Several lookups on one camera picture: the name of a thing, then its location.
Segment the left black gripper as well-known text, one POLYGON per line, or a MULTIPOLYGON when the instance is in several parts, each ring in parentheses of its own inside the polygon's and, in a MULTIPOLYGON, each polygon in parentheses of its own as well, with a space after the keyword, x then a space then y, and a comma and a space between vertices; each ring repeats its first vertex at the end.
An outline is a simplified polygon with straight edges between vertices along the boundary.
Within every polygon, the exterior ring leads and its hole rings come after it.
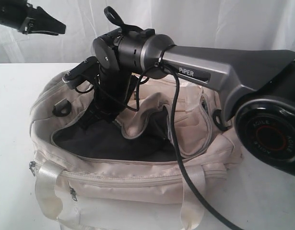
POLYGON ((66 25, 27 0, 0 0, 0 25, 22 34, 63 35, 66 25))

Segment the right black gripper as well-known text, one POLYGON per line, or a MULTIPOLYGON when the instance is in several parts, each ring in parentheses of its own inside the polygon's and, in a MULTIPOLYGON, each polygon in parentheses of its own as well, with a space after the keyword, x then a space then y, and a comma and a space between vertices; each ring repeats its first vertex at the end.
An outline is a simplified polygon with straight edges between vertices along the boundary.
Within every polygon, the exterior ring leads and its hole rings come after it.
POLYGON ((80 127, 86 130, 99 121, 111 123, 126 109, 133 91, 135 76, 130 72, 100 72, 93 81, 94 97, 80 118, 80 127))

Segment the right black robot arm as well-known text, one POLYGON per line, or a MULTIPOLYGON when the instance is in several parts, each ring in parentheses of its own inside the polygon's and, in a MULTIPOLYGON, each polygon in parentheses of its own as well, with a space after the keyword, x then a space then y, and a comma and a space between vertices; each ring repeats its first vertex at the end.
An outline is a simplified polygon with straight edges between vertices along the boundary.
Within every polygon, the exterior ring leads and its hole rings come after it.
POLYGON ((214 90, 219 128, 235 121, 237 136, 257 159, 295 176, 295 51, 177 46, 167 35, 123 22, 93 41, 98 73, 92 76, 96 119, 112 120, 126 108, 132 73, 152 79, 175 75, 214 90))

